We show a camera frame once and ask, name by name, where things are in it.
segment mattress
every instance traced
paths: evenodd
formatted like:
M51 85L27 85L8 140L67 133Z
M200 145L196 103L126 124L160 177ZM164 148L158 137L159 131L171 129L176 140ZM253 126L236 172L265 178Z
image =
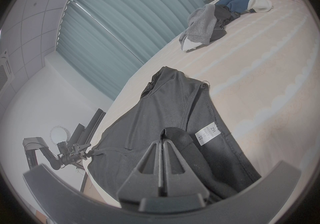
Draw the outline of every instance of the mattress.
M320 149L320 37L301 0L270 1L269 12L242 15L208 46L184 53L174 38L128 80L92 146L139 101L152 75L168 66L209 82L212 102L259 174L280 160L308 170L301 190ZM90 161L83 162L87 172ZM107 203L119 206L90 178Z

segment curtain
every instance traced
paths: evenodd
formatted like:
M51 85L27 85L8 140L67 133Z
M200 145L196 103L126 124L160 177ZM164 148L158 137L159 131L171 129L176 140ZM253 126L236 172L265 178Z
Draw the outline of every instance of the curtain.
M73 1L57 51L114 100L144 63L187 28L188 16L205 0Z

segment blue cloth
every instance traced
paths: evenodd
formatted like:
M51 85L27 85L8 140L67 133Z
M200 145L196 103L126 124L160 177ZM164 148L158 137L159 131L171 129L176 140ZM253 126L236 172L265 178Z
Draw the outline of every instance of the blue cloth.
M216 5L225 5L230 9L230 11L241 14L247 10L248 3L249 0L219 0Z

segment white tag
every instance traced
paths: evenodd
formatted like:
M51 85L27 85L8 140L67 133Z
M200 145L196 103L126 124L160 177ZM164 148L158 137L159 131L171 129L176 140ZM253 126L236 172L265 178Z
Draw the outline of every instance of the white tag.
M219 134L221 134L221 132L218 130L217 125L213 122L213 123L210 123L208 126L199 130L195 134L195 136L197 137L200 145L203 146L208 141L217 137Z

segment round mirror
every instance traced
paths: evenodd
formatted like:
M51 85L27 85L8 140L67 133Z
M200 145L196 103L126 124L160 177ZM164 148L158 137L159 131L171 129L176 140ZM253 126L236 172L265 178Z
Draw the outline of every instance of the round mirror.
M68 133L65 128L56 126L50 132L50 139L54 145L57 145L59 142L67 141Z

